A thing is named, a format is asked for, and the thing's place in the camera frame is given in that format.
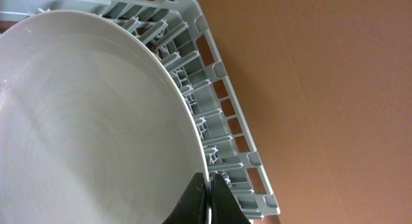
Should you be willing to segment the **grey dishwasher rack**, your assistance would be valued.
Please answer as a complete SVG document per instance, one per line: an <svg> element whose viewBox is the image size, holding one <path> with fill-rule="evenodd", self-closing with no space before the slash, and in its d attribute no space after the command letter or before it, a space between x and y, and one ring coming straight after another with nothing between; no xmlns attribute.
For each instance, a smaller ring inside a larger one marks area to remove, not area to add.
<svg viewBox="0 0 412 224"><path fill-rule="evenodd" d="M10 26L51 10L99 15L126 29L162 60L196 123L210 174L221 174L251 221L280 208L197 0L1 0Z"/></svg>

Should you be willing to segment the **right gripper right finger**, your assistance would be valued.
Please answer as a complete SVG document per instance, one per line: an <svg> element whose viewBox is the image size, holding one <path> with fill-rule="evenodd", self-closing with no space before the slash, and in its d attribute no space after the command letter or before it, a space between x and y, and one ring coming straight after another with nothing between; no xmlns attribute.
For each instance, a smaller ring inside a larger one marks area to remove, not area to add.
<svg viewBox="0 0 412 224"><path fill-rule="evenodd" d="M210 188L212 224L250 224L222 175L214 175Z"/></svg>

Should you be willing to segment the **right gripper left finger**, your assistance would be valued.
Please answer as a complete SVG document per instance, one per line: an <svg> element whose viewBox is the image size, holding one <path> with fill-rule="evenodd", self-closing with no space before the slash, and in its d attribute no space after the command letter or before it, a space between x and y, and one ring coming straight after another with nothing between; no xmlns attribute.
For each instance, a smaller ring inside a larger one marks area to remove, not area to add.
<svg viewBox="0 0 412 224"><path fill-rule="evenodd" d="M202 173L195 173L173 211L162 224L204 224L206 188Z"/></svg>

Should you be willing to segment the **grey round plate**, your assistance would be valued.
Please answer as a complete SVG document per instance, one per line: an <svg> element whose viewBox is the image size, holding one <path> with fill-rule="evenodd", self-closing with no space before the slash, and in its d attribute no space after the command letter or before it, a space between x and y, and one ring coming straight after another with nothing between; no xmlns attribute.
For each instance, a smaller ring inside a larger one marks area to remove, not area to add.
<svg viewBox="0 0 412 224"><path fill-rule="evenodd" d="M59 10L1 35L2 223L163 223L196 175L183 97L125 29Z"/></svg>

